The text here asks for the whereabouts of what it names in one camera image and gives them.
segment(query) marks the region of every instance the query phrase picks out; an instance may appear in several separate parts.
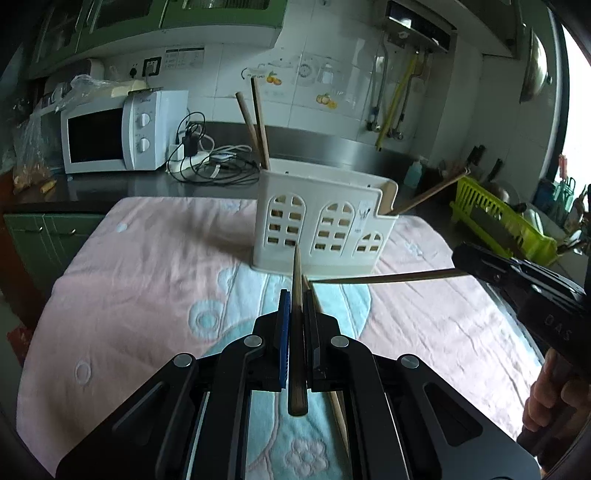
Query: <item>white cable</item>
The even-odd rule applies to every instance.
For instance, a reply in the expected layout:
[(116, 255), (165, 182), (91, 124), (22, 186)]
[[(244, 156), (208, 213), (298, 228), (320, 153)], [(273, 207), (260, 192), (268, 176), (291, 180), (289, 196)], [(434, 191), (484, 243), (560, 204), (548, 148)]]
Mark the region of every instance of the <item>white cable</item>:
[[(191, 131), (192, 135), (195, 134), (197, 136), (200, 136), (200, 139), (199, 139), (200, 152), (195, 156), (200, 157), (200, 156), (203, 156), (203, 154), (205, 153), (205, 155), (203, 156), (204, 163), (211, 163), (210, 159), (216, 155), (219, 155), (219, 156), (228, 155), (227, 158), (216, 158), (215, 159), (216, 162), (218, 163), (218, 165), (216, 166), (216, 170), (212, 174), (211, 178), (215, 178), (217, 176), (217, 174), (219, 172), (219, 163), (231, 160), (232, 158), (234, 158), (236, 153), (239, 153), (239, 152), (250, 153), (250, 152), (252, 152), (252, 147), (250, 145), (223, 145), (221, 147), (216, 148), (215, 140), (207, 134), (202, 134), (202, 130), (203, 130), (203, 125), (199, 124), (195, 130)], [(179, 134), (185, 134), (185, 135), (186, 135), (186, 133), (187, 133), (187, 130), (179, 132)], [(211, 143), (210, 148), (205, 148), (203, 146), (203, 139), (208, 140)], [(184, 159), (182, 159), (180, 161), (179, 169), (177, 170), (175, 168), (175, 171), (178, 172), (178, 171), (184, 170), (183, 164), (184, 164), (185, 160), (187, 160), (188, 158), (189, 157), (185, 157)]]

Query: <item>white microwave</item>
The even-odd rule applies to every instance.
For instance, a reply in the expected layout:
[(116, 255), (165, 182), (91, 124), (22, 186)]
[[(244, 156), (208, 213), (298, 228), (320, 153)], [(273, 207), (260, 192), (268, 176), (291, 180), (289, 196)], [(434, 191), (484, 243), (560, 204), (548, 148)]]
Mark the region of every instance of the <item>white microwave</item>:
[(66, 173), (156, 170), (187, 115), (186, 90), (98, 97), (61, 113)]

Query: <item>wooden chopstick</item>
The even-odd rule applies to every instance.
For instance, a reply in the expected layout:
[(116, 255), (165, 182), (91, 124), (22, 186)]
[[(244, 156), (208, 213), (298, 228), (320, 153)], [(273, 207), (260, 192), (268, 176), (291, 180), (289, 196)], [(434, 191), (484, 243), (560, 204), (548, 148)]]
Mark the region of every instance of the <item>wooden chopstick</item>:
[(370, 277), (328, 278), (325, 280), (311, 280), (312, 283), (332, 284), (376, 284), (376, 283), (400, 283), (419, 280), (439, 280), (441, 278), (463, 277), (468, 273), (458, 268), (444, 268), (442, 270), (429, 270), (425, 272), (397, 273), (393, 275), (373, 275)]
[(302, 303), (300, 249), (296, 244), (291, 284), (290, 368), (287, 385), (287, 411), (294, 417), (301, 417), (308, 413)]
[(416, 196), (412, 200), (410, 200), (410, 202), (408, 202), (406, 205), (402, 205), (401, 207), (398, 207), (398, 208), (393, 208), (388, 213), (386, 213), (386, 215), (391, 215), (391, 216), (402, 215), (404, 212), (408, 212), (411, 208), (415, 208), (420, 203), (423, 203), (428, 198), (431, 198), (433, 195), (435, 195), (436, 193), (439, 193), (444, 188), (449, 187), (450, 185), (454, 184), (455, 182), (457, 182), (461, 178), (465, 177), (469, 173), (470, 173), (470, 170), (468, 168), (464, 168), (464, 170), (462, 172), (460, 172), (458, 175), (455, 175), (450, 179), (443, 180), (443, 182), (438, 183), (433, 188), (428, 189), (426, 192), (424, 192), (424, 193)]
[(262, 164), (262, 155), (261, 150), (259, 149), (259, 139), (256, 135), (255, 126), (252, 123), (251, 114), (248, 112), (248, 107), (246, 106), (246, 102), (244, 100), (244, 94), (242, 92), (236, 92), (236, 100), (238, 100), (238, 106), (240, 107), (240, 111), (242, 112), (244, 123), (246, 124), (246, 128), (248, 128), (248, 133), (251, 136), (252, 149), (254, 153), (259, 157)]
[[(320, 302), (318, 297), (316, 296), (316, 292), (312, 288), (310, 280), (308, 277), (302, 277), (302, 283), (306, 290), (312, 291), (312, 296), (314, 298), (314, 309), (317, 312), (322, 312), (322, 307), (320, 306)], [(343, 444), (345, 445), (345, 451), (347, 455), (349, 455), (349, 439), (347, 438), (347, 422), (345, 421), (345, 401), (343, 399), (342, 392), (327, 392), (330, 398), (330, 405), (332, 406), (333, 414), (335, 415), (335, 420), (337, 426), (339, 427), (340, 436), (343, 439)]]
[(261, 144), (259, 146), (259, 149), (261, 150), (261, 167), (266, 170), (270, 170), (271, 167), (269, 161), (269, 145), (267, 144), (267, 131), (265, 130), (265, 122), (262, 118), (261, 92), (259, 92), (256, 77), (251, 77), (251, 86), (252, 99), (255, 103), (256, 126), (258, 128), (259, 139), (261, 140)]

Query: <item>yellow pipe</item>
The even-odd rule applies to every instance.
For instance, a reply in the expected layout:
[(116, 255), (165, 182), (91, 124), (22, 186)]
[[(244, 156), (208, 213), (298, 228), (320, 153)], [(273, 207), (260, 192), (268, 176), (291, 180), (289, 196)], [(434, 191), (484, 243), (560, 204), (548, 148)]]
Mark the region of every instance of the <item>yellow pipe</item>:
[(410, 62), (408, 62), (408, 67), (404, 72), (404, 76), (402, 77), (402, 81), (396, 87), (396, 91), (394, 92), (394, 97), (392, 98), (392, 103), (390, 103), (390, 108), (388, 109), (388, 115), (386, 115), (386, 121), (382, 125), (382, 128), (379, 131), (378, 139), (375, 143), (375, 148), (377, 150), (382, 149), (382, 142), (386, 137), (386, 133), (390, 130), (390, 126), (392, 125), (392, 120), (394, 120), (394, 114), (396, 113), (396, 108), (398, 107), (398, 102), (400, 101), (400, 97), (402, 96), (402, 92), (406, 88), (406, 84), (410, 80), (410, 76), (413, 74), (415, 67), (417, 66), (418, 60), (418, 53), (415, 53), (411, 58)]

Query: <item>blue gripper pad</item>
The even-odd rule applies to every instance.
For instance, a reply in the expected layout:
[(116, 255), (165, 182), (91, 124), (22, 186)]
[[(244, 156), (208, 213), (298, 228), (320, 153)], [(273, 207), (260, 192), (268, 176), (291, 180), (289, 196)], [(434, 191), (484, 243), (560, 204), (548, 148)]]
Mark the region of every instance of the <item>blue gripper pad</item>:
[(281, 322), (281, 343), (279, 344), (279, 385), (287, 386), (287, 353), (290, 333), (291, 295), (287, 290), (281, 290), (277, 321)]

